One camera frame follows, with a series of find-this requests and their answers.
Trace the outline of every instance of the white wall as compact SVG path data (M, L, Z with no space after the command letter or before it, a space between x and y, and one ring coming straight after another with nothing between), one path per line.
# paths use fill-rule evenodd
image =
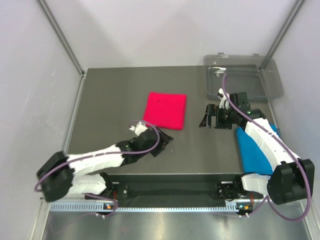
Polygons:
M83 68L265 55L296 0L46 0Z
M0 1L0 235L27 239L36 172L62 147L80 76L35 0Z
M315 164L313 196L320 212L319 9L320 1L305 1L274 56L284 90L274 104L288 146Z

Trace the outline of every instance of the folded blue towel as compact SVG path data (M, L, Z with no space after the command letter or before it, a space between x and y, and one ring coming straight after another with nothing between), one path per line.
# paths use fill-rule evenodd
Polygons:
M270 126L278 134L276 126L273 124ZM255 141L241 127L235 131L244 172L271 175L273 173L271 165Z

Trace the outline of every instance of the robotic arm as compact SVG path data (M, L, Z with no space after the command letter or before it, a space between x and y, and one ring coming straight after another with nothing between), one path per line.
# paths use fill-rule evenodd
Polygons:
M251 109L245 92L229 95L230 100L253 121L264 127L263 131L254 123L248 121L235 111L227 101L222 89L218 92L220 104L208 104L200 128L211 128L211 118L215 117L216 129L232 129L236 124L241 127L258 145L268 159L273 170L272 175L249 173L237 176L233 181L238 194L247 195L248 192L257 192L268 195L277 204L289 203L307 198L307 191L302 174L290 155L275 141L278 135L272 130L266 116L259 109ZM308 178L311 195L313 193L315 166L310 159L302 160L293 153L303 166Z
M156 157L173 140L173 137L166 135L157 127L156 129L160 137L159 143L151 151L148 150L155 146L158 135L154 129L139 122L136 127L131 126L130 128L137 135L131 140L120 141L108 148L85 154L65 155L62 151L56 152L36 174L40 180L55 167L65 164L41 183L41 191L45 200L53 202L65 196L85 193L109 196L113 183L108 174L105 172L95 175L87 174L106 168L133 164L148 153Z

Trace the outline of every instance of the transparent plastic container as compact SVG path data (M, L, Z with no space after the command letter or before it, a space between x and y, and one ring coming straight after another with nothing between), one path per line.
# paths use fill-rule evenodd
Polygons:
M264 70L260 66L265 58L252 56L207 55L205 66L205 91L209 100L218 100L217 92L222 87L222 77L227 73L228 93L246 92L251 102L268 102L283 95L283 88L276 62L271 59Z

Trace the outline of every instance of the red cloth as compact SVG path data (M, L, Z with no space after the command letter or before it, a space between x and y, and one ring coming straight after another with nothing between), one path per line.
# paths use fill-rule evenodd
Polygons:
M150 92L143 120L159 128L184 128L187 95Z

